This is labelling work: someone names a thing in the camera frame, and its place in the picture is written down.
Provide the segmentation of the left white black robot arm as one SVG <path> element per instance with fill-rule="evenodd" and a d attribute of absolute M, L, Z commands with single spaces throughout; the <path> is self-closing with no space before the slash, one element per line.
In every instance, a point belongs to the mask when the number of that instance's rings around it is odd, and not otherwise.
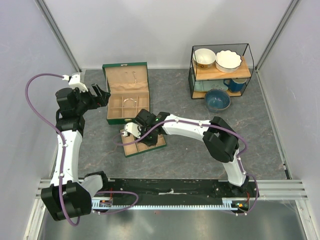
<path fill-rule="evenodd" d="M 92 211 L 92 198 L 106 196 L 110 185 L 103 171 L 88 173 L 82 182 L 78 176 L 80 146 L 83 141 L 88 110 L 107 106 L 110 93 L 92 84 L 89 89 L 66 87 L 56 92 L 59 106 L 56 112 L 58 153 L 54 174 L 49 187 L 41 190 L 40 197 L 55 221 L 71 220 Z"/>

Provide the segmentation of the green jewelry tray insert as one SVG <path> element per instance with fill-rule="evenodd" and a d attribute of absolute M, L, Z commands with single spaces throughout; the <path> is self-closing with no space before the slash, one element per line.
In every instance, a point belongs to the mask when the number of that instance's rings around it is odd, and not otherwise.
<path fill-rule="evenodd" d="M 120 131 L 121 133 L 121 141 L 123 144 L 127 144 L 130 142 L 133 142 L 135 140 L 135 137 L 133 135 L 124 135 L 124 130 L 122 129 Z M 165 138 L 163 135 L 159 135 L 157 138 L 157 144 L 152 146 L 147 146 L 144 143 L 137 142 L 135 144 L 130 144 L 123 146 L 125 157 L 132 157 L 135 155 L 139 155 L 142 153 L 150 152 L 156 149 L 164 148 L 167 146 L 167 143 L 165 141 Z"/>

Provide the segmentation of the green jewelry box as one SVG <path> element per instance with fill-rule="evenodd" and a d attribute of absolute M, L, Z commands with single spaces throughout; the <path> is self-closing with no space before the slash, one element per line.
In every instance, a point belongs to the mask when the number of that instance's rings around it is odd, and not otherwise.
<path fill-rule="evenodd" d="M 140 110 L 150 109 L 148 64 L 146 62 L 102 65 L 110 98 L 106 120 L 109 125 L 130 122 Z"/>

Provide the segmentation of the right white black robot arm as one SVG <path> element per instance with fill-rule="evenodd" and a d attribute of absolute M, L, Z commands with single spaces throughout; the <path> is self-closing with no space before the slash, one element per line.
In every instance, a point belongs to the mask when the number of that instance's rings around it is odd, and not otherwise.
<path fill-rule="evenodd" d="M 153 114 L 142 109 L 125 128 L 147 146 L 155 145 L 159 135 L 177 135 L 203 142 L 211 157 L 222 163 L 230 193 L 240 197 L 247 191 L 249 177 L 237 160 L 241 138 L 221 117 L 194 120 L 168 112 Z"/>

